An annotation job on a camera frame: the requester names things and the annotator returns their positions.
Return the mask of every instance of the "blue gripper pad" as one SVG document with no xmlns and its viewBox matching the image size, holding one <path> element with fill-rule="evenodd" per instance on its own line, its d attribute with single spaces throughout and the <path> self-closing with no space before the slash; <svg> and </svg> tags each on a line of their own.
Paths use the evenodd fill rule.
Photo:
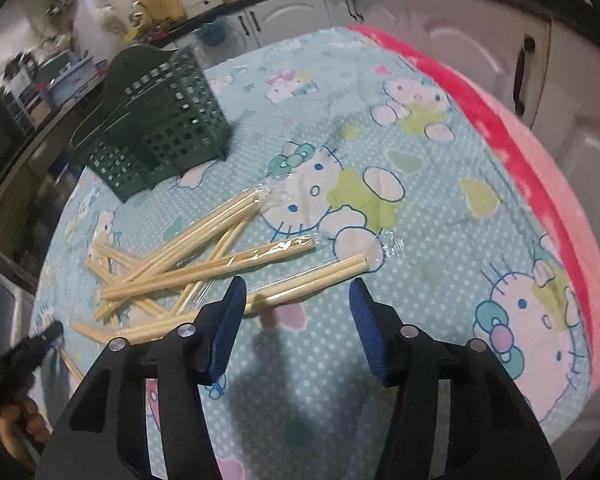
<svg viewBox="0 0 600 480">
<path fill-rule="evenodd" d="M 384 362 L 386 346 L 372 313 L 375 304 L 362 278 L 353 280 L 349 285 L 349 307 L 353 321 L 356 323 L 371 373 L 384 383 L 387 376 Z"/>
<path fill-rule="evenodd" d="M 247 285 L 240 276 L 231 280 L 224 298 L 218 307 L 224 308 L 224 314 L 216 335 L 211 341 L 211 357 L 208 374 L 213 382 L 224 374 L 229 363 L 231 350 L 234 348 L 235 336 L 238 333 L 247 302 Z"/>
</svg>

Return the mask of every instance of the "polka dot pattern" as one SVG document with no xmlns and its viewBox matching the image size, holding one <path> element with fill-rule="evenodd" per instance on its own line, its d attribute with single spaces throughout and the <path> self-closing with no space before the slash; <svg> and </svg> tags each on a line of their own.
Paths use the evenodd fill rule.
<svg viewBox="0 0 600 480">
<path fill-rule="evenodd" d="M 90 171 L 82 175 L 54 235 L 35 308 L 37 314 L 54 309 L 65 326 L 66 347 L 83 372 L 102 346 L 75 333 L 70 322 L 91 322 L 96 309 L 100 285 L 82 260 L 98 216 L 112 212 L 115 243 L 142 256 L 163 243 L 165 232 L 174 235 L 175 219 L 182 218 L 185 228 L 245 188 L 264 182 L 269 161 L 287 141 L 308 142 L 316 149 L 325 145 L 344 168 L 362 174 L 369 166 L 379 166 L 400 180 L 405 196 L 397 207 L 397 222 L 383 234 L 390 231 L 400 249 L 364 279 L 376 301 L 393 305 L 403 322 L 416 324 L 433 338 L 464 344 L 473 336 L 476 306 L 490 297 L 492 282 L 507 269 L 532 272 L 541 228 L 498 157 L 453 99 L 443 119 L 454 133 L 453 142 L 405 133 L 398 124 L 379 126 L 369 110 L 386 102 L 383 82 L 392 76 L 421 77 L 413 65 L 348 30 L 316 32 L 298 44 L 301 50 L 294 50 L 295 43 L 284 49 L 271 45 L 206 73 L 209 79 L 233 77 L 218 98 L 234 134 L 227 160 L 209 167 L 199 186 L 191 189 L 170 179 L 122 205 Z M 318 90 L 270 102 L 265 97 L 267 79 L 287 70 Z M 424 81 L 433 84 L 426 77 Z M 416 169 L 401 168 L 400 156 L 389 158 L 389 150 L 418 160 L 410 166 Z M 488 218 L 476 218 L 467 207 L 458 180 L 468 176 L 487 184 L 498 197 L 499 205 Z M 93 190 L 95 199 L 86 215 L 75 221 L 78 205 Z M 257 218 L 234 251 L 269 242 L 273 235 Z M 333 260 L 331 244 L 323 240 L 313 253 L 241 275 L 249 289 L 263 286 Z M 196 257 L 204 258 L 209 251 Z M 228 282 L 213 282 L 203 302 L 219 299 Z M 304 330 L 282 325 L 263 330 L 258 319 L 245 319 L 223 394 L 212 398 L 200 388 L 216 455 L 235 457 L 248 479 L 372 477 L 395 392 L 382 388 L 368 370 L 349 311 L 348 286 L 341 283 L 305 299 Z M 168 307 L 174 297 L 156 300 Z M 128 313 L 122 319 L 128 322 Z M 550 441 L 570 425 L 588 394 L 590 365 L 582 324 L 571 333 L 575 353 L 582 357 L 576 359 L 570 387 L 541 423 Z M 44 369 L 42 375 L 50 377 Z M 54 388 L 59 385 L 42 381 L 45 391 Z M 446 394 L 441 388 L 441 395 L 448 395 L 448 387 Z M 61 406 L 46 408 L 58 412 Z M 448 413 L 439 413 L 438 423 L 444 433 Z M 154 474 L 165 478 L 160 433 L 150 411 L 147 430 Z M 438 470 L 440 465 L 434 462 Z"/>
</svg>

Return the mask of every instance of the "hand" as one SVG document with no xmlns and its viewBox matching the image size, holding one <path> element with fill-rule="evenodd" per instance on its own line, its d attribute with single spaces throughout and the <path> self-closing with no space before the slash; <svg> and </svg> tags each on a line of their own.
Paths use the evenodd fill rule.
<svg viewBox="0 0 600 480">
<path fill-rule="evenodd" d="M 44 417 L 38 413 L 37 404 L 27 397 L 27 392 L 33 386 L 34 378 L 31 376 L 27 383 L 16 394 L 14 403 L 6 404 L 0 408 L 0 442 L 11 456 L 20 460 L 29 472 L 36 470 L 36 465 L 29 459 L 20 439 L 14 432 L 14 427 L 23 415 L 27 419 L 27 433 L 36 442 L 46 442 L 50 433 L 46 428 Z"/>
</svg>

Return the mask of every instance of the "hello kitty tablecloth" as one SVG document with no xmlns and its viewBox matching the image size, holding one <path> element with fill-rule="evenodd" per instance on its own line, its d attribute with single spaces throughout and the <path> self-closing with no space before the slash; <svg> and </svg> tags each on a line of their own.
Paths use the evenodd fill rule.
<svg viewBox="0 0 600 480">
<path fill-rule="evenodd" d="M 600 255 L 573 193 L 524 126 L 458 74 L 368 28 L 277 43 L 206 76 L 235 125 L 227 160 L 124 205 L 85 170 L 43 268 L 33 330 L 62 320 L 66 348 L 86 373 L 102 346 L 70 321 L 96 309 L 98 280 L 82 265 L 94 237 L 141 256 L 276 178 L 287 198 L 234 250 L 306 232 L 324 241 L 314 253 L 243 273 L 248 287 L 365 251 L 376 301 L 433 338 L 484 339 L 549 441 L 572 423 L 600 384 Z M 205 302 L 227 284 L 214 282 Z M 201 388 L 225 480 L 373 475 L 394 394 L 368 370 L 348 285 L 242 322 L 225 375 Z M 49 358 L 36 397 L 51 421 L 66 388 Z M 165 476 L 157 396 L 149 383 L 150 457 Z"/>
</svg>

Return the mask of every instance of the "metal screw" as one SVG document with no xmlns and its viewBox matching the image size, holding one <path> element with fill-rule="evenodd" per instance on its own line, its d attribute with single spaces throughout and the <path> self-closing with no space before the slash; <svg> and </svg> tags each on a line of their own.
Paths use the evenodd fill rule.
<svg viewBox="0 0 600 480">
<path fill-rule="evenodd" d="M 487 349 L 487 343 L 482 339 L 474 338 L 469 341 L 469 348 L 474 352 L 484 352 Z"/>
<path fill-rule="evenodd" d="M 185 323 L 184 325 L 180 325 L 178 327 L 178 335 L 180 337 L 189 337 L 190 335 L 194 335 L 196 333 L 196 327 L 194 327 L 191 323 Z"/>
<path fill-rule="evenodd" d="M 117 337 L 109 341 L 109 350 L 112 352 L 117 352 L 118 350 L 122 350 L 126 345 L 126 340 L 121 337 Z"/>
<path fill-rule="evenodd" d="M 400 329 L 400 334 L 408 339 L 417 337 L 419 333 L 420 331 L 413 325 L 405 325 Z"/>
</svg>

